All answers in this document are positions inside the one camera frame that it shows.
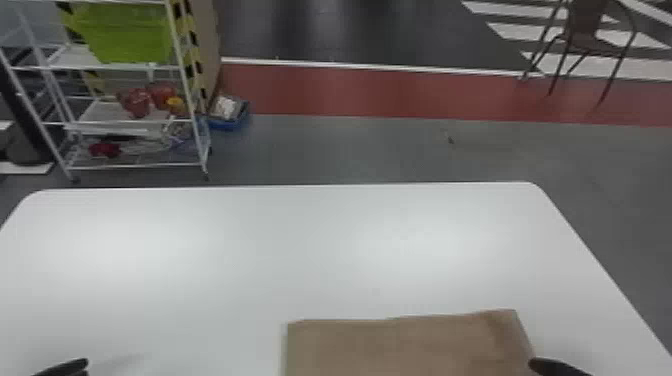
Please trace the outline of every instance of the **green plastic bin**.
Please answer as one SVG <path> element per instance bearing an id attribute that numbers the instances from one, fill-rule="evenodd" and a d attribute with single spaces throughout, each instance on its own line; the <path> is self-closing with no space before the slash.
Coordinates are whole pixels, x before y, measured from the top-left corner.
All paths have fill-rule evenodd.
<path id="1" fill-rule="evenodd" d="M 173 51 L 161 5 L 79 4 L 63 20 L 102 63 L 167 63 Z"/>

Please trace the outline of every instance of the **gray carpet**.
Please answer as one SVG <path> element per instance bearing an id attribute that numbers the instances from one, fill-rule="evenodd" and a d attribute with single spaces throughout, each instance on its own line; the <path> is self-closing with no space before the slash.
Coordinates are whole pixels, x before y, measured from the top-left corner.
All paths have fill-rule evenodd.
<path id="1" fill-rule="evenodd" d="M 209 183 L 183 168 L 92 172 L 81 187 L 532 181 L 672 349 L 672 129 L 256 116 L 213 136 Z M 27 194 L 69 187 L 58 169 L 8 177 L 0 222 Z"/>

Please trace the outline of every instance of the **black glove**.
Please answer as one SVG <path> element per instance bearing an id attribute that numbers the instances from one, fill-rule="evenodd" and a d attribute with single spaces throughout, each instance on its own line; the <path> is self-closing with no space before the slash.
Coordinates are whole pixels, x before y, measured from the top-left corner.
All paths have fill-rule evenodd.
<path id="1" fill-rule="evenodd" d="M 47 368 L 33 376 L 88 376 L 88 372 L 85 370 L 88 365 L 88 359 L 75 359 Z"/>
<path id="2" fill-rule="evenodd" d="M 534 358 L 527 364 L 532 371 L 540 376 L 591 376 L 567 363 L 553 359 Z"/>

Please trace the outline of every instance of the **chair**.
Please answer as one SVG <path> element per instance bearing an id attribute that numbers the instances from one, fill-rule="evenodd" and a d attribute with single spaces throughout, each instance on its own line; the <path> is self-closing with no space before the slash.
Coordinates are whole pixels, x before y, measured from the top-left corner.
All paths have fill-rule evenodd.
<path id="1" fill-rule="evenodd" d="M 602 15 L 604 14 L 604 10 L 609 2 L 615 4 L 621 10 L 621 12 L 623 12 L 628 20 L 628 23 L 630 24 L 630 38 L 624 47 L 617 46 L 596 36 L 596 33 L 600 28 Z M 551 26 L 553 26 L 553 22 L 555 21 L 558 11 L 563 6 L 567 7 L 569 13 L 565 21 L 564 29 L 562 33 L 553 37 L 553 39 L 551 39 L 551 41 L 548 42 L 545 47 L 543 47 L 544 42 L 546 41 L 546 36 L 548 35 Z M 551 12 L 551 16 L 548 19 L 543 32 L 541 33 L 541 37 L 537 42 L 537 47 L 532 54 L 532 57 L 530 58 L 530 66 L 523 73 L 521 79 L 526 79 L 528 74 L 537 68 L 537 65 L 539 62 L 541 62 L 541 59 L 544 58 L 551 47 L 556 42 L 562 41 L 565 43 L 565 48 L 563 50 L 562 56 L 560 57 L 558 67 L 555 70 L 555 75 L 553 76 L 551 86 L 548 89 L 548 95 L 551 95 L 555 90 L 555 86 L 558 82 L 558 78 L 560 77 L 560 72 L 562 71 L 562 68 L 565 64 L 568 53 L 576 52 L 580 53 L 581 56 L 569 68 L 569 70 L 567 70 L 565 77 L 568 77 L 569 74 L 572 73 L 587 56 L 613 57 L 618 60 L 616 62 L 616 66 L 611 72 L 611 75 L 609 76 L 607 85 L 602 91 L 602 96 L 600 97 L 599 101 L 601 103 L 607 97 L 607 94 L 611 89 L 611 85 L 614 82 L 614 78 L 616 78 L 618 70 L 623 64 L 623 59 L 627 55 L 632 42 L 637 36 L 637 33 L 637 25 L 635 24 L 635 20 L 630 13 L 630 10 L 619 0 L 558 0 L 553 8 L 553 11 Z"/>

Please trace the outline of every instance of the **white wire shelf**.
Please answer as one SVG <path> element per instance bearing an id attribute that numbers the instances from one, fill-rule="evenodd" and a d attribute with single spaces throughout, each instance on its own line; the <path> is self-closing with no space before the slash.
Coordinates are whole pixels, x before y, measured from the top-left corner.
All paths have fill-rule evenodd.
<path id="1" fill-rule="evenodd" d="M 66 130 L 85 135 L 120 134 L 160 138 L 171 123 L 189 120 L 176 119 L 167 111 L 154 108 L 142 119 L 131 119 L 129 113 L 118 102 L 96 99 L 76 122 L 45 122 L 45 124 L 63 125 Z"/>
<path id="2" fill-rule="evenodd" d="M 166 149 L 146 154 L 121 154 L 115 158 L 92 156 L 89 152 L 90 143 L 82 142 L 72 145 L 65 155 L 65 161 L 71 170 L 104 170 L 119 168 L 152 168 L 200 166 L 198 153 Z"/>
<path id="3" fill-rule="evenodd" d="M 60 46 L 47 58 L 47 65 L 19 65 L 15 70 L 51 69 L 51 70 L 117 70 L 151 72 L 157 70 L 177 70 L 179 66 L 157 63 L 102 63 L 85 44 Z"/>

